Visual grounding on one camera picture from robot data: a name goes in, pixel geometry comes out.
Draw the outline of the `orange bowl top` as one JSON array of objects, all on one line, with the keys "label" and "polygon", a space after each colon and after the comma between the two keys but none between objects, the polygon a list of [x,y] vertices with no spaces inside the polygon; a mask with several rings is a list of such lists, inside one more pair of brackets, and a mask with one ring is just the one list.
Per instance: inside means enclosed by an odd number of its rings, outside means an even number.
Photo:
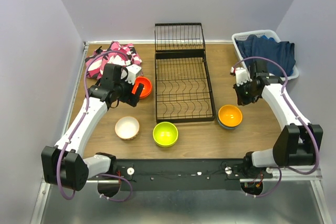
[{"label": "orange bowl top", "polygon": [[133,90],[132,90],[133,94],[135,94],[135,90],[136,90],[136,88],[137,88],[137,86],[138,86],[139,83],[144,84],[144,88],[142,90],[142,93],[152,92],[152,83],[151,83],[151,81],[148,78],[146,78],[146,77],[139,76],[135,80],[135,84],[134,84],[134,87],[133,87]]}]

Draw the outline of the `orange bowl bottom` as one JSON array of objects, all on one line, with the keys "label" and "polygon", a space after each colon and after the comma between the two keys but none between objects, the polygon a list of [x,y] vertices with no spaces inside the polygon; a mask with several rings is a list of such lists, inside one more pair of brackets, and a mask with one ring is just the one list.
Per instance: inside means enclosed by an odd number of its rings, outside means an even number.
[{"label": "orange bowl bottom", "polygon": [[141,95],[140,95],[140,99],[145,99],[145,98],[147,98],[150,94],[151,94],[151,92],[141,93]]}]

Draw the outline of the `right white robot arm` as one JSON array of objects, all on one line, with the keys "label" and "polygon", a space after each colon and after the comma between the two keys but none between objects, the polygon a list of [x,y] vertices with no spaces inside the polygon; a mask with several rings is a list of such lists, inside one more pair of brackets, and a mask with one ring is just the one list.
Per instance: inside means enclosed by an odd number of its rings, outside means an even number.
[{"label": "right white robot arm", "polygon": [[295,106],[286,89],[287,75],[279,77],[269,73],[269,59],[252,57],[252,60],[250,70],[238,64],[230,70],[236,78],[233,88],[237,94],[237,103],[245,106],[264,99],[275,115],[281,133],[273,148],[245,155],[241,165],[242,173],[252,178],[267,167],[284,167],[301,175],[314,173],[320,163],[322,127],[312,124]]}]

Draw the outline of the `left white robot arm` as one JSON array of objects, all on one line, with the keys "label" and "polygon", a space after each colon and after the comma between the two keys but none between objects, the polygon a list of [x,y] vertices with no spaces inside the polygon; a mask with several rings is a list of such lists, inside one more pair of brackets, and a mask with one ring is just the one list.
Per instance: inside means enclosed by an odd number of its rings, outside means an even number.
[{"label": "left white robot arm", "polygon": [[115,156],[106,153],[90,158],[82,156],[94,129],[112,103],[137,105],[143,85],[134,85],[141,74],[142,68],[138,65],[105,65],[100,80],[86,90],[82,107],[68,130],[53,147],[46,146],[42,150],[45,182],[80,191],[91,177],[100,174],[104,179],[112,179],[116,175]]}]

